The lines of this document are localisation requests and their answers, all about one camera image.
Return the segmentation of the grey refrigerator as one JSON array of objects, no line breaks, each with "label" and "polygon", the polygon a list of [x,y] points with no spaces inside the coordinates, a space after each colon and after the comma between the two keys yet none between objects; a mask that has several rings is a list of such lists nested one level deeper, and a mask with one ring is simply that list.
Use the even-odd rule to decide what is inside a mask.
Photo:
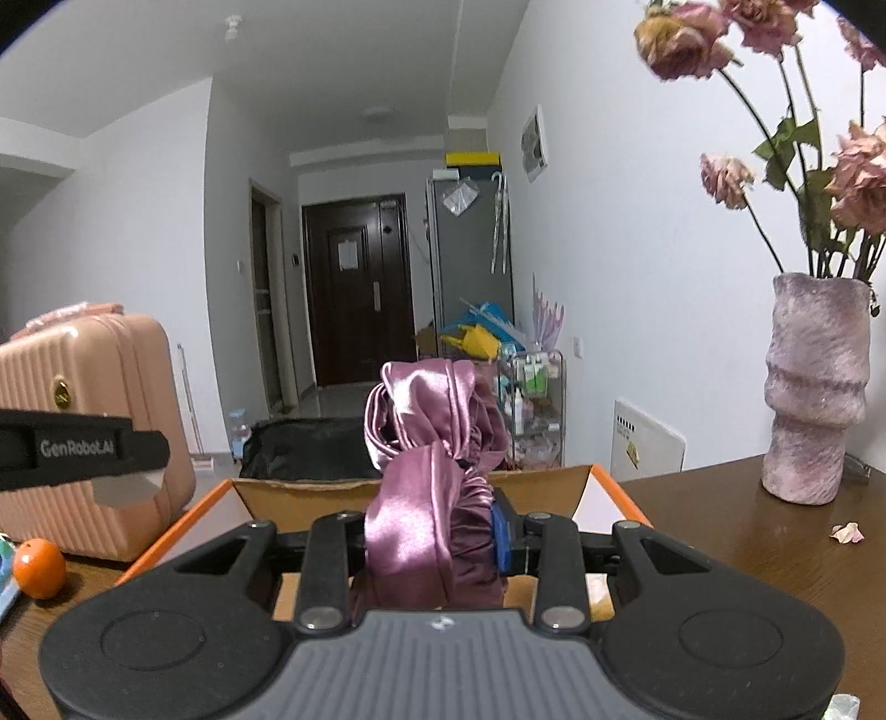
[{"label": "grey refrigerator", "polygon": [[[460,214],[455,214],[445,199],[461,186],[477,191],[477,195]],[[443,336],[461,335],[458,321],[466,315],[468,306],[479,307],[491,301],[502,309],[508,321],[515,320],[512,273],[502,270],[503,249],[498,250],[496,271],[491,271],[496,193],[493,178],[431,178],[426,183],[435,343],[441,357],[466,357],[443,341]]]}]

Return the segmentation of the red cardboard box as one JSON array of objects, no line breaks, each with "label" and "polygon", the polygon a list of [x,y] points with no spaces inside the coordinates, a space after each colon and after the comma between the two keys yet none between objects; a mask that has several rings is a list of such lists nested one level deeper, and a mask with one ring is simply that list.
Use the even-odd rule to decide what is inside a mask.
[{"label": "red cardboard box", "polygon": [[473,582],[458,599],[446,600],[456,568],[467,561],[467,543],[479,543],[477,567],[502,585],[505,608],[533,609],[536,582],[498,574],[494,561],[491,504],[500,489],[520,515],[550,512],[571,517],[581,531],[608,534],[620,521],[649,522],[625,489],[599,465],[544,471],[496,471],[472,479],[455,465],[433,470],[425,456],[416,466],[397,460],[380,480],[289,481],[234,479],[218,483],[164,532],[120,576],[120,585],[249,521],[274,522],[281,532],[310,529],[312,522],[354,510],[369,519],[371,599],[373,606],[398,608],[403,591],[394,588],[399,551],[418,557],[405,563],[407,587],[428,579],[422,600],[439,606],[486,608],[493,595]]}]

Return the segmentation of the yellow box on fridge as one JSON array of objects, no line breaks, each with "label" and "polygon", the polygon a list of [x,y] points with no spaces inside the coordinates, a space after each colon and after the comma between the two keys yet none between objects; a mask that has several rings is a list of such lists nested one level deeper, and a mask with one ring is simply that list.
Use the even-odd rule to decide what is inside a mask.
[{"label": "yellow box on fridge", "polygon": [[448,167],[500,167],[500,155],[496,152],[447,152]]}]

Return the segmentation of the storage cart with bottles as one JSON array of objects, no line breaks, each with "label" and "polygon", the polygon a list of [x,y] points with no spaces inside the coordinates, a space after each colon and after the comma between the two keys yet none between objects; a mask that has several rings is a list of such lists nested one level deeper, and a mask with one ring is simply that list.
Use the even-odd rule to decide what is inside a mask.
[{"label": "storage cart with bottles", "polygon": [[560,351],[518,351],[504,345],[496,362],[498,408],[508,429],[506,462],[512,470],[563,465],[565,360]]}]

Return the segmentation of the fallen pink petal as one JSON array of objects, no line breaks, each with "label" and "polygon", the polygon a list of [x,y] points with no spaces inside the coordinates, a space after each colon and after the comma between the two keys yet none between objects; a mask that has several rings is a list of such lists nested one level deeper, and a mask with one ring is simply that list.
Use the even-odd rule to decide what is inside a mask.
[{"label": "fallen pink petal", "polygon": [[858,522],[847,522],[846,525],[835,525],[831,531],[831,539],[839,544],[858,544],[865,540]]}]

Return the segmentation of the orange tangerine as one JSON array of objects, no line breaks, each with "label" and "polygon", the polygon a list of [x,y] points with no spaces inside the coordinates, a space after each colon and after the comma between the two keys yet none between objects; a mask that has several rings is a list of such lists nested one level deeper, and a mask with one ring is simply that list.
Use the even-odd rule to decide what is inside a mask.
[{"label": "orange tangerine", "polygon": [[51,600],[66,585],[63,553],[46,538],[30,538],[15,551],[13,579],[32,600]]}]

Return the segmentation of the dark entrance door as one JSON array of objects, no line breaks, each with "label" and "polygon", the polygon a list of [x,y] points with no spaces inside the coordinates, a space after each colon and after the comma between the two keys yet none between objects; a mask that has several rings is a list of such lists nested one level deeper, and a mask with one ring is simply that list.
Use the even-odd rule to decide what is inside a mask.
[{"label": "dark entrance door", "polygon": [[302,208],[316,383],[375,381],[387,362],[413,362],[413,296],[405,196]]}]

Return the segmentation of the purple satin scrunchie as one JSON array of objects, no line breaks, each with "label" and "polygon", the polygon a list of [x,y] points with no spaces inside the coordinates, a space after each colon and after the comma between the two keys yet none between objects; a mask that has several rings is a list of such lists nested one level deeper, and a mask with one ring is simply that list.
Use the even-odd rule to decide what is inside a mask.
[{"label": "purple satin scrunchie", "polygon": [[365,513],[353,615],[502,606],[488,476],[509,435],[488,379],[468,360],[386,363],[363,435],[382,478]]}]

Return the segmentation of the dried pink roses bouquet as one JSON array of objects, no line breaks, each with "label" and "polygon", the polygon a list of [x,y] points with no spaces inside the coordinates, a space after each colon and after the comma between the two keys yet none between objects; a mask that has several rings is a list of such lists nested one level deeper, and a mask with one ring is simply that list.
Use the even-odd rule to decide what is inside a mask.
[{"label": "dried pink roses bouquet", "polygon": [[[825,153],[820,108],[802,51],[800,19],[814,2],[649,2],[633,29],[644,66],[666,83],[717,76],[738,96],[760,131],[753,155],[763,183],[795,198],[806,270],[816,279],[851,277],[867,284],[884,255],[884,127],[865,126],[867,99],[856,119]],[[770,127],[730,74],[742,61],[727,44],[774,60],[785,93],[785,114]]]}]

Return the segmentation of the white board against wall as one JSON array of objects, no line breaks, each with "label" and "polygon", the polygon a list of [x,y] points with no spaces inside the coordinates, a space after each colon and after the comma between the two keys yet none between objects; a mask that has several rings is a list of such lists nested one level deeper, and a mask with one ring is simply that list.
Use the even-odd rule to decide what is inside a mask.
[{"label": "white board against wall", "polygon": [[619,483],[683,470],[686,441],[629,402],[614,400],[611,477]]}]

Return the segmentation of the pink ribbed small suitcase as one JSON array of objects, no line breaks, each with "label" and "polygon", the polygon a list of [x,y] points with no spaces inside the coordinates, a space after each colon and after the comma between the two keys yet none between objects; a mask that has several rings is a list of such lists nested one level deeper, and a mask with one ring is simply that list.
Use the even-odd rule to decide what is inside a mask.
[{"label": "pink ribbed small suitcase", "polygon": [[195,491],[167,333],[118,305],[47,315],[2,347],[2,530],[132,561]]}]

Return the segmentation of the purple textured vase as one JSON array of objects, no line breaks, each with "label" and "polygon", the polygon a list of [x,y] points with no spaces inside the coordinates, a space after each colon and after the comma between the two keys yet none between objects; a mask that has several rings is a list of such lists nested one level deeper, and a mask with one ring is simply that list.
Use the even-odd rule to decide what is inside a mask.
[{"label": "purple textured vase", "polygon": [[761,484],[800,506],[824,506],[841,486],[847,434],[865,419],[869,286],[785,273],[774,279],[764,402],[774,411]]}]

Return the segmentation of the black bag on floor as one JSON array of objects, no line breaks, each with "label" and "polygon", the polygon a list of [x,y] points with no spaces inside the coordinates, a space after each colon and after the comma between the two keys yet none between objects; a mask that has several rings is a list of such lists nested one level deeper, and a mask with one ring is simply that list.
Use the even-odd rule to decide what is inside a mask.
[{"label": "black bag on floor", "polygon": [[241,479],[298,481],[377,480],[363,420],[278,419],[255,424],[243,447]]}]

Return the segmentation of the translucent plastic wrapped item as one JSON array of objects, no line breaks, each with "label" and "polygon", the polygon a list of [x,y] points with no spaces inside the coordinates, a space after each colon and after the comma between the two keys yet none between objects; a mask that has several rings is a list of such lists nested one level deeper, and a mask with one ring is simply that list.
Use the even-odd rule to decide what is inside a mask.
[{"label": "translucent plastic wrapped item", "polygon": [[861,699],[850,693],[837,693],[831,697],[823,714],[823,720],[858,720]]}]

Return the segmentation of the blue tissue pack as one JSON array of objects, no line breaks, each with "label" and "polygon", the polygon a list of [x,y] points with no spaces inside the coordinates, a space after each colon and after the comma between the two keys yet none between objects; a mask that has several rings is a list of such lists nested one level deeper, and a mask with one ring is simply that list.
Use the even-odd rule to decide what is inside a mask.
[{"label": "blue tissue pack", "polygon": [[9,614],[19,596],[19,586],[13,577],[13,561],[17,546],[2,534],[0,536],[0,621]]}]

